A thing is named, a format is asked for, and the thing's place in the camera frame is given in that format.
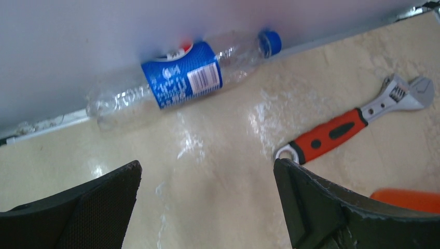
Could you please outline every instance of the blue label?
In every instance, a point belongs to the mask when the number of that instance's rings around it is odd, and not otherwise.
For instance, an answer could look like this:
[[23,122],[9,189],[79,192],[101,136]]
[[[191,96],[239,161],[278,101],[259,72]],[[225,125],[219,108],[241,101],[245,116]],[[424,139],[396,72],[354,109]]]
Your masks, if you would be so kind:
[[142,70],[161,109],[223,86],[215,54],[205,42],[146,62]]

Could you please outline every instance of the wrench handle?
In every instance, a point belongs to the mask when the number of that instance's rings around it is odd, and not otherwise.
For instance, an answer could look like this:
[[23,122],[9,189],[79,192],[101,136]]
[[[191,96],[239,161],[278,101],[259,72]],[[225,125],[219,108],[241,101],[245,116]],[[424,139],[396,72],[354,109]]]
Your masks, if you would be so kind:
[[303,165],[343,144],[368,125],[359,108],[323,123],[289,144],[298,153]]

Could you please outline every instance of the empty bottle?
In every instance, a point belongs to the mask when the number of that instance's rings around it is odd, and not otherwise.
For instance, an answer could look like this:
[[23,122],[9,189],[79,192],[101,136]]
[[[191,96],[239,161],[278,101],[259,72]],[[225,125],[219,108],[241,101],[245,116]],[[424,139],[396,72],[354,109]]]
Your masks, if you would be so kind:
[[[87,115],[97,118],[99,124],[138,103],[151,102],[161,109],[181,104],[243,81],[280,50],[280,36],[273,31],[256,35],[230,32],[183,46],[132,72],[112,77],[118,81],[116,86],[100,84],[88,95]],[[100,125],[105,129],[113,125],[106,126]]]

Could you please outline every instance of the wall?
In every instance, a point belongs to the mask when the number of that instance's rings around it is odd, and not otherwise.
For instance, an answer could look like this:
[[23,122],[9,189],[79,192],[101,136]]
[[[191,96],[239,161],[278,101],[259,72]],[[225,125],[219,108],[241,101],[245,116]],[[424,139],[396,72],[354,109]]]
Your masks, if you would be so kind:
[[86,105],[99,75],[183,38],[277,30],[298,45],[389,17],[416,0],[5,0],[0,3],[0,130]]

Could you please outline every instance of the orange object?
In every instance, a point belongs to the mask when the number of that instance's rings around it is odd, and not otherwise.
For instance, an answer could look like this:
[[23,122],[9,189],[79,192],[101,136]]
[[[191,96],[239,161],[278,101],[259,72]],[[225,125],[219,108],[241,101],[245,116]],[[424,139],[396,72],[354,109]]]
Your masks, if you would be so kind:
[[309,162],[343,144],[368,125],[359,108],[323,123],[290,145],[298,152],[299,164]]
[[401,208],[440,214],[440,193],[384,188],[370,198]]

